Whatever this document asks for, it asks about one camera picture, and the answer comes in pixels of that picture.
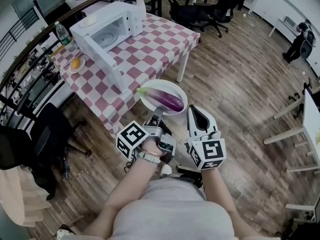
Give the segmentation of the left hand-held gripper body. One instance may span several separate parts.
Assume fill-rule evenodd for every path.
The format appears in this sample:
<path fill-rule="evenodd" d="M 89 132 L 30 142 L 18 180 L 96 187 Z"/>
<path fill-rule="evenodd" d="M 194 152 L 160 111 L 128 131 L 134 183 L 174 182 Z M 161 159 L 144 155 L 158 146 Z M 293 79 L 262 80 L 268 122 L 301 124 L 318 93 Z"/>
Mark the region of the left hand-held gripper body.
<path fill-rule="evenodd" d="M 169 134 L 168 129 L 153 125 L 139 125 L 132 121 L 116 135 L 116 148 L 127 159 L 132 160 L 139 146 L 147 138 L 153 138 L 157 147 L 164 152 L 161 160 L 171 160 L 176 151 L 177 141 Z"/>

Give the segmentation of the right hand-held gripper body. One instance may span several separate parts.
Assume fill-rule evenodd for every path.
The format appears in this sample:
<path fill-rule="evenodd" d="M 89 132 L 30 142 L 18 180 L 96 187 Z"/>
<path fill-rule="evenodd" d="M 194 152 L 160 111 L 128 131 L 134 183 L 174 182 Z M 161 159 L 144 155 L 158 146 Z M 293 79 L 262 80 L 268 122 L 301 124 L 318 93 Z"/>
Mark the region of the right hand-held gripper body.
<path fill-rule="evenodd" d="M 187 153 L 198 170 L 218 168 L 227 158 L 225 139 L 219 131 L 208 135 L 188 137 Z"/>

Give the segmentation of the person's left hand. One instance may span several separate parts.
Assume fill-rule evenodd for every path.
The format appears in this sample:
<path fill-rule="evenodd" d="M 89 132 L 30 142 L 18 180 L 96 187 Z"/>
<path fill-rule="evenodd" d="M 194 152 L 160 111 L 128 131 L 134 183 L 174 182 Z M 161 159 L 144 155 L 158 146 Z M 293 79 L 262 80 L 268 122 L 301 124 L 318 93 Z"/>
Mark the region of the person's left hand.
<path fill-rule="evenodd" d="M 153 137 L 148 137 L 142 142 L 141 150 L 157 157 L 162 157 L 165 155 L 165 153 L 159 149 L 156 139 Z"/>

